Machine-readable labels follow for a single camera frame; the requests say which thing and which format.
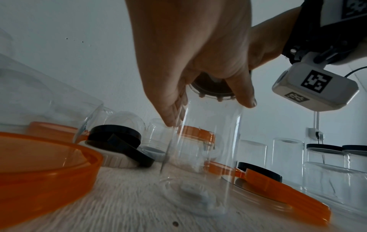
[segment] wooden table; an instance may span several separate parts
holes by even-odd
[[[342,231],[314,227],[282,213],[270,213],[238,195],[229,212],[199,217],[170,204],[157,186],[160,163],[149,169],[102,167],[93,190],[55,212],[5,229],[28,231]]]

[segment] fingernail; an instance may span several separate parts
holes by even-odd
[[[252,107],[255,107],[257,106],[257,101],[255,98],[252,99]]]

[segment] electrical outlet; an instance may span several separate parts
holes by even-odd
[[[322,133],[319,129],[316,129],[316,128],[309,128],[309,137],[312,139],[312,140],[324,140],[325,139],[325,135],[324,133]]]

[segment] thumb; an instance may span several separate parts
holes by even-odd
[[[227,78],[226,82],[241,105],[247,108],[253,108],[257,105],[251,75],[247,65],[240,72]]]

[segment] cable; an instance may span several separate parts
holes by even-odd
[[[345,75],[344,77],[349,77],[350,75],[352,75],[355,72],[358,72],[359,70],[365,69],[367,68],[367,66],[361,67],[361,68],[357,68],[356,70],[351,71],[350,73],[348,73],[347,75]]]

